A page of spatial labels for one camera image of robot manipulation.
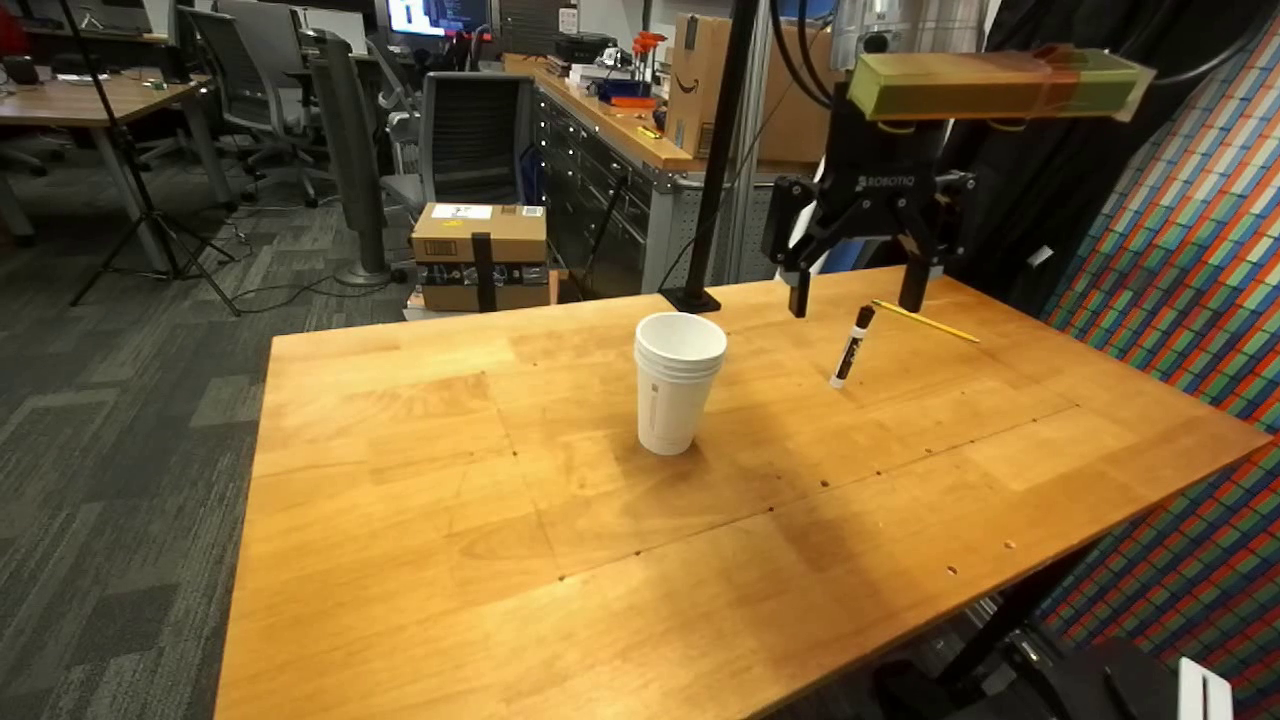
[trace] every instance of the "black marker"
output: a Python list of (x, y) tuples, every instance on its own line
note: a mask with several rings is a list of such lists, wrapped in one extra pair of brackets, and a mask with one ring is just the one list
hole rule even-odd
[(871, 322), (878, 322), (878, 307), (864, 304), (864, 307), (856, 313), (856, 322), (852, 322), (852, 334), (850, 334), (842, 370), (835, 370), (835, 377), (832, 377), (835, 390), (850, 380), (852, 356), (856, 356), (856, 349), (864, 343)]

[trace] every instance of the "patterned fabric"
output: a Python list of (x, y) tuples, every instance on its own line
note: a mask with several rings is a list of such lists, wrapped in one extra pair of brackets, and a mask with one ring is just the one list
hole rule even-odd
[[(1280, 21), (1154, 137), (1049, 322), (1280, 431)], [(1043, 607), (1074, 643), (1196, 658), (1280, 712), (1280, 441), (1112, 532)]]

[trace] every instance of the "box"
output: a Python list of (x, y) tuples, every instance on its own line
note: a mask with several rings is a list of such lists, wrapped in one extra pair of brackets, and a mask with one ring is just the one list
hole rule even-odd
[(1154, 69), (1094, 49), (864, 53), (850, 102), (870, 120), (1134, 120)]
[[(670, 49), (670, 141), (691, 158), (713, 149), (719, 78), (728, 53), (728, 15), (679, 15), (677, 43)], [(792, 61), (799, 61), (796, 26), (784, 26), (784, 41)], [(820, 73), (827, 73), (827, 90), (835, 85), (832, 69), (832, 32), (810, 27), (810, 53)], [(762, 127), (762, 161), (763, 163), (818, 163), (827, 149), (827, 108), (812, 106), (787, 78), (775, 43), (769, 58), (769, 90), (763, 90), (763, 127)]]
[(430, 313), (532, 307), (555, 291), (550, 222), (535, 206), (430, 206), (412, 227), (412, 255)]

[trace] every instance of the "white cup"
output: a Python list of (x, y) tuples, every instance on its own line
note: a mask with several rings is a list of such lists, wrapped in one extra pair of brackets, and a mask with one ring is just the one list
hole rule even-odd
[(638, 323), (638, 431), (647, 454), (688, 454), (723, 354), (723, 327), (704, 317), (651, 313)]

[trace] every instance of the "wooden table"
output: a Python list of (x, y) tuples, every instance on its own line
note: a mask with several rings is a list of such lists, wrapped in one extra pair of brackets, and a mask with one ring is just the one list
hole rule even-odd
[[(119, 73), (114, 80), (105, 80), (105, 92), (114, 102), (114, 111), (119, 125), (133, 125), (140, 117), (154, 117), (162, 108), (183, 108), (188, 127), (193, 127), (193, 143), (198, 158), (208, 173), (213, 197), (219, 206), (232, 202), (232, 187), (219, 173), (213, 137), (208, 137), (208, 120), (201, 108), (201, 90), (204, 80), (193, 85), (156, 85), (156, 73)], [(95, 97), (95, 90), (90, 80), (49, 80), (49, 85), (6, 85), (0, 92), (0, 125), (8, 127), (90, 127), (94, 143), (102, 149), (105, 163), (114, 168), (119, 194), (126, 194), (126, 208), (128, 218), (140, 218), (140, 194), (133, 187), (133, 175), (126, 168), (126, 161), (118, 158), (114, 141), (108, 141), (108, 111)], [(26, 218), (26, 208), (12, 202), (12, 187), (0, 182), (0, 218), (18, 236), (34, 236), (34, 222)], [(162, 268), (163, 251), (156, 247), (156, 236), (148, 236), (144, 227), (144, 247), (154, 255), (154, 265)]]
[(219, 716), (746, 716), (1265, 443), (979, 291), (715, 287), (699, 441), (641, 454), (655, 295), (281, 337)]

